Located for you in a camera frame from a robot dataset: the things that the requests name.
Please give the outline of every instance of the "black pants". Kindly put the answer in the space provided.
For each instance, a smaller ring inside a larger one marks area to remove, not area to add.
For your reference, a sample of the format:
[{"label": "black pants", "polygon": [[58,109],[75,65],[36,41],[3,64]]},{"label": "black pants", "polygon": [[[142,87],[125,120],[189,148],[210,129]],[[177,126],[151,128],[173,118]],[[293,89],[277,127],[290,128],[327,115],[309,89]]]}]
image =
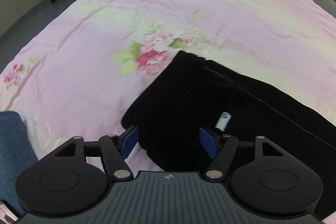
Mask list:
[{"label": "black pants", "polygon": [[[225,132],[215,128],[222,112],[231,114]],[[265,136],[321,177],[315,213],[336,210],[336,127],[271,85],[180,51],[128,109],[122,125],[134,124],[142,148],[166,171],[202,172],[211,163],[200,127],[243,141]]]}]

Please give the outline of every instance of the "pink bedspread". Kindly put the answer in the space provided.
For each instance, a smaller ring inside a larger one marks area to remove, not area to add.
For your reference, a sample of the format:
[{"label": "pink bedspread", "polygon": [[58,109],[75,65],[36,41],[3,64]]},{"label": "pink bedspread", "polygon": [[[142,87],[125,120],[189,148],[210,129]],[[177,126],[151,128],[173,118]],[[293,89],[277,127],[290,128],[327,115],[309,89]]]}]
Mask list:
[{"label": "pink bedspread", "polygon": [[[38,158],[75,135],[120,134],[127,108],[183,49],[336,124],[335,37],[335,18],[312,0],[78,0],[2,72],[0,110],[21,115]],[[127,163],[160,170],[139,145]]]}]

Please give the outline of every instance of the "blue denim fabric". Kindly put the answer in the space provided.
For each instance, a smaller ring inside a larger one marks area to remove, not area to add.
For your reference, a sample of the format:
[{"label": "blue denim fabric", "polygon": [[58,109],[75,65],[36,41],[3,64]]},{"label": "blue denim fabric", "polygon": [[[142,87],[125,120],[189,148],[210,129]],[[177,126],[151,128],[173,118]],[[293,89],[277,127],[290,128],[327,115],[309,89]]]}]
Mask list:
[{"label": "blue denim fabric", "polygon": [[0,200],[19,215],[23,210],[17,200],[15,182],[19,175],[37,162],[18,113],[0,112]]}]

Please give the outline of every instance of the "blue gripper pad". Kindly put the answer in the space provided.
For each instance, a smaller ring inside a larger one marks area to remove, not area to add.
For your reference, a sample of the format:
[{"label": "blue gripper pad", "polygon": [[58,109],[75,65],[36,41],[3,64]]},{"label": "blue gripper pad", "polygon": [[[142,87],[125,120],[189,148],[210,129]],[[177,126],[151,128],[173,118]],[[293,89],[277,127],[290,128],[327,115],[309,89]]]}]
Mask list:
[{"label": "blue gripper pad", "polygon": [[211,159],[217,156],[218,148],[215,138],[202,127],[199,129],[199,140]]},{"label": "blue gripper pad", "polygon": [[134,146],[137,144],[138,139],[139,130],[137,127],[133,128],[129,133],[126,132],[126,136],[124,137],[121,148],[119,150],[119,153],[123,159],[128,158]]}]

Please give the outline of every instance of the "gray floor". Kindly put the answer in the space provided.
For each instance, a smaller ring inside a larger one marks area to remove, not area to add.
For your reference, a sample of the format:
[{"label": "gray floor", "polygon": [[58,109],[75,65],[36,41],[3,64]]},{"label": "gray floor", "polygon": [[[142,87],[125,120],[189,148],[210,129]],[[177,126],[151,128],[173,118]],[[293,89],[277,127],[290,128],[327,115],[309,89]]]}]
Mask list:
[{"label": "gray floor", "polygon": [[0,37],[0,72],[19,51],[76,0],[44,0]]}]

